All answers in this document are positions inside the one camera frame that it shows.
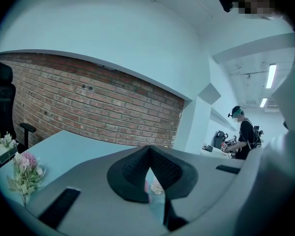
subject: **tissue box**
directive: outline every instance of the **tissue box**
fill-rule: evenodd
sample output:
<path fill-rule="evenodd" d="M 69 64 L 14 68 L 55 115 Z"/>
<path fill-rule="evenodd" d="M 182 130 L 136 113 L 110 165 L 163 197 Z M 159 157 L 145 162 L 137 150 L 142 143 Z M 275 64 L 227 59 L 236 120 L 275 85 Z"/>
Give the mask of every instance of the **tissue box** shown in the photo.
<path fill-rule="evenodd" d="M 0 163 L 2 164 L 9 158 L 13 157 L 17 151 L 18 151 L 17 147 L 14 147 L 8 150 L 6 147 L 0 144 Z"/>

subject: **brick wall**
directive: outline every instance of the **brick wall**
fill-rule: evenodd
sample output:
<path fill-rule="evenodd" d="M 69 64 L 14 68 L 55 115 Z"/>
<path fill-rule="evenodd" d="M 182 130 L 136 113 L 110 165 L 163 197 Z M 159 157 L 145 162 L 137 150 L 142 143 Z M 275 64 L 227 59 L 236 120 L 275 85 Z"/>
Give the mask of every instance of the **brick wall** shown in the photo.
<path fill-rule="evenodd" d="M 143 80 L 63 56 L 10 53 L 13 123 L 19 141 L 27 122 L 29 146 L 61 131 L 111 143 L 172 147 L 184 100 Z"/>

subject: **black t-shirt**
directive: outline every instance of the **black t-shirt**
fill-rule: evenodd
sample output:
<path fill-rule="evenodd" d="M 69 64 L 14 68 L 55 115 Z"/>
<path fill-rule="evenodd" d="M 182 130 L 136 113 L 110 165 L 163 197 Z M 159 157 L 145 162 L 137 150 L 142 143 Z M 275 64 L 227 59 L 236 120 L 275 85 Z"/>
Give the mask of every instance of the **black t-shirt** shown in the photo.
<path fill-rule="evenodd" d="M 255 142 L 253 126 L 250 124 L 250 121 L 248 121 L 248 118 L 245 118 L 241 122 L 238 141 L 245 142 L 247 143 L 247 145 L 241 148 L 241 150 L 239 149 L 240 151 L 236 153 L 236 159 L 246 160 L 248 153 L 250 151 L 248 143 L 250 144 L 250 147 L 253 149 L 253 143 Z"/>

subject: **fluorescent light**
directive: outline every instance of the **fluorescent light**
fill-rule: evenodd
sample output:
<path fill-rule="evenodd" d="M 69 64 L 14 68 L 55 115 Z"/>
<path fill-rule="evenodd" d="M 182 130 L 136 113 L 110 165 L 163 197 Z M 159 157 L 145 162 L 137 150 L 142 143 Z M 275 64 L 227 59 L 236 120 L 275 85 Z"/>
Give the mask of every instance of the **fluorescent light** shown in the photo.
<path fill-rule="evenodd" d="M 269 77 L 267 79 L 267 84 L 266 84 L 267 89 L 270 89 L 272 87 L 275 71 L 276 71 L 276 64 L 271 64 L 270 70 L 269 70 Z"/>
<path fill-rule="evenodd" d="M 260 107 L 263 108 L 266 104 L 267 98 L 263 98 Z"/>

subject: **armrest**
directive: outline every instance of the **armrest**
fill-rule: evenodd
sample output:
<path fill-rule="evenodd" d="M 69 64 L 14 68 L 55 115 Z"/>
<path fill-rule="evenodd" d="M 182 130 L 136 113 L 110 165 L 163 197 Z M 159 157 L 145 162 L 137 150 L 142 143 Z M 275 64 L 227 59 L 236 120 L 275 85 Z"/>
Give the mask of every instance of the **armrest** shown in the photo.
<path fill-rule="evenodd" d="M 34 133 L 36 131 L 36 128 L 28 123 L 20 123 L 20 127 L 24 128 L 25 130 L 29 131 L 30 133 Z"/>

